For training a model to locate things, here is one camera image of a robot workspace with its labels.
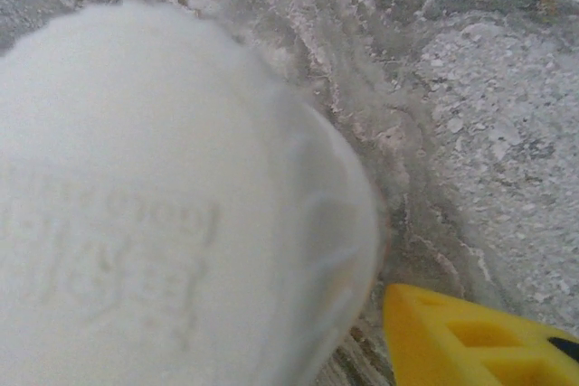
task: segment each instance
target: marble countertop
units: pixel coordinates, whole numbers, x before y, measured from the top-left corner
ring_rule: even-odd
[[[118,0],[0,0],[0,52]],[[384,285],[579,334],[579,0],[160,0],[212,16],[346,136],[388,201],[394,251],[316,382],[394,384]]]

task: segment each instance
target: white soap bar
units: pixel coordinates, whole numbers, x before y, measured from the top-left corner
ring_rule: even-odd
[[[325,119],[169,5],[55,19],[0,84],[0,384],[312,381],[378,251]]]

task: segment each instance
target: wet surface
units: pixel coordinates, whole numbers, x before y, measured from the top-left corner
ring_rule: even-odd
[[[119,1],[0,0],[0,51]],[[388,268],[317,384],[393,384],[380,313],[393,281],[579,334],[579,0],[150,1],[258,47],[388,201]]]

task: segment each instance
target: dark slot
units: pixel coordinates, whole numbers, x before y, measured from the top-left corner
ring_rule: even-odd
[[[579,343],[574,343],[563,338],[549,338],[549,343],[579,363]]]

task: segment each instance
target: yellow plastic object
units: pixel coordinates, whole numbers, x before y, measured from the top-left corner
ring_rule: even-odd
[[[576,337],[458,298],[391,285],[384,331],[397,386],[579,386]]]

